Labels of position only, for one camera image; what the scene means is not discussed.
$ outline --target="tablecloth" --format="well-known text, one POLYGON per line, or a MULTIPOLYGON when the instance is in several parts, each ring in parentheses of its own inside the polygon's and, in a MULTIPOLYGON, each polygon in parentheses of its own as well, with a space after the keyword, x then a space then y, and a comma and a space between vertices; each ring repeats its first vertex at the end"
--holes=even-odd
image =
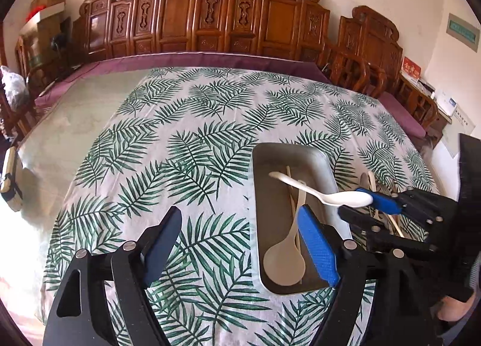
MULTIPOLYGON (((228 68, 156 68, 136 86, 92 144, 55 221, 44 276, 44 320, 76 252, 110 252, 137 240, 173 204, 182 232, 162 278, 147 294, 176 344, 309 344, 330 288, 276 296, 253 284, 249 220, 253 147, 316 147, 341 190, 368 169, 434 189, 405 133, 374 99, 324 83, 228 68)), ((414 238, 423 231, 403 220, 414 238)), ((361 339, 374 285, 367 284, 351 344, 361 339)), ((129 344, 115 291, 107 287, 121 345, 129 344)))

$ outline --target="gray plastic container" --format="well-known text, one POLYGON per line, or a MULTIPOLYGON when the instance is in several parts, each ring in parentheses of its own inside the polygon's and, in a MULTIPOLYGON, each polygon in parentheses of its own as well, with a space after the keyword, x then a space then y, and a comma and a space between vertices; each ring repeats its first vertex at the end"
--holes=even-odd
MULTIPOLYGON (((329 286, 318 276, 302 238, 301 254, 306 270, 301 283, 292 286, 277 285, 268 278, 262 266, 265 252, 287 236, 293 222, 289 186, 270 178, 269 172, 280 171, 286 174, 286 166, 289 166, 294 179, 303 180, 308 186, 331 194, 337 192, 338 188, 329 160, 316 148, 264 142, 254 147, 252 161, 256 193, 256 217, 250 220, 254 284, 276 295, 310 292, 329 286)), ((293 193, 297 203, 295 188, 293 193)), ((338 208, 326 206, 310 194, 307 194, 306 203, 321 223, 332 225, 343 239, 352 239, 348 223, 338 216, 338 208)))

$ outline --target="white spoon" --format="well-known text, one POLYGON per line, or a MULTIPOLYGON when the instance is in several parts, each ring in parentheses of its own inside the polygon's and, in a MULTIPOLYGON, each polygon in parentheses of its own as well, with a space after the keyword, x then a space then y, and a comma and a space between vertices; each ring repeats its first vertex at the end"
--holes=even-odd
POLYGON ((332 207, 340 207, 347 205, 349 207, 366 207, 372 203, 372 197, 366 192, 362 191, 340 191, 333 194, 323 194, 309 186, 305 186, 299 183, 297 180, 289 178, 282 172, 269 172, 271 178, 279 179, 280 181, 287 183, 290 186, 296 187, 299 190, 304 190, 314 197, 317 197, 323 204, 330 205, 332 207))
POLYGON ((295 236, 298 230, 297 215, 299 209, 305 203, 303 187, 307 187, 302 183, 299 183, 299 186, 296 215, 287 237, 282 242, 273 245, 264 254, 265 273, 273 282, 281 286, 291 286, 298 283, 305 273, 304 258, 295 244, 295 236))

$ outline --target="metal screw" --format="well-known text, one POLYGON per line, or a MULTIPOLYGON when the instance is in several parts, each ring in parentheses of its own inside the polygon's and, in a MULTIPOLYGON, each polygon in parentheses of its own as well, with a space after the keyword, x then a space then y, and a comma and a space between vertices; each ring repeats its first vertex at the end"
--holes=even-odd
POLYGON ((75 257, 82 259, 85 255, 87 255, 87 250, 85 248, 81 248, 75 253, 75 257))
POLYGON ((124 251, 132 251, 135 247, 136 247, 136 243, 135 242, 125 242, 124 243, 124 251))
POLYGON ((355 250, 357 248, 357 243, 354 240, 346 240, 344 242, 344 247, 348 250, 355 250))
POLYGON ((393 249, 393 255, 396 257, 396 258, 402 258, 404 257, 404 252, 403 250, 400 250, 398 248, 395 248, 393 249))

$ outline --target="plastic bag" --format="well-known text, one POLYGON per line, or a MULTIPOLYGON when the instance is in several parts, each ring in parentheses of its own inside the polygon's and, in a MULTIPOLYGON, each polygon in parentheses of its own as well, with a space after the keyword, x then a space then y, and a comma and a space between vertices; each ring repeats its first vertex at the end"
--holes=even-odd
POLYGON ((8 66, 2 65, 0 69, 8 104, 13 111, 17 111, 17 108, 28 101, 28 89, 25 81, 19 74, 12 72, 8 66))

